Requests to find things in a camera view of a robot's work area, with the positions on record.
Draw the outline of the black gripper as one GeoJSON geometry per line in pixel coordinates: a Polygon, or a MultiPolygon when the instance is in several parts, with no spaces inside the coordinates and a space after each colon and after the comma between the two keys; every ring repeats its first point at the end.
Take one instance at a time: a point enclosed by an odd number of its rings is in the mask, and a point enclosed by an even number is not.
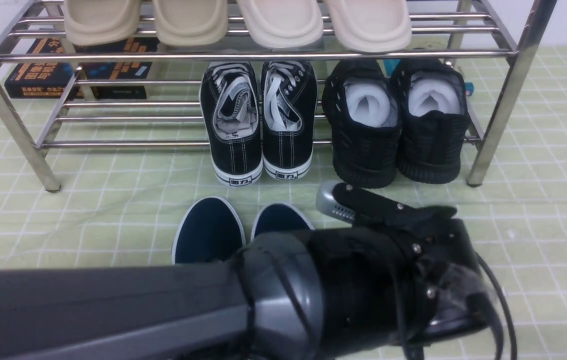
{"type": "Polygon", "coordinates": [[[419,285],[431,292],[412,344],[430,345],[495,328],[493,296],[480,271],[466,224],[450,206],[404,208],[393,218],[407,244],[419,285]]]}

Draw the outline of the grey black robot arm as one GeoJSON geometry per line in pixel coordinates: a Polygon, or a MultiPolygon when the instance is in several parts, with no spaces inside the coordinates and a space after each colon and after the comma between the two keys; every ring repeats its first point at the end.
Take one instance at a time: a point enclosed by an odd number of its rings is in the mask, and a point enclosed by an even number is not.
{"type": "Polygon", "coordinates": [[[261,234],[227,260],[0,271],[0,360],[333,360],[504,333],[450,207],[261,234]]]}

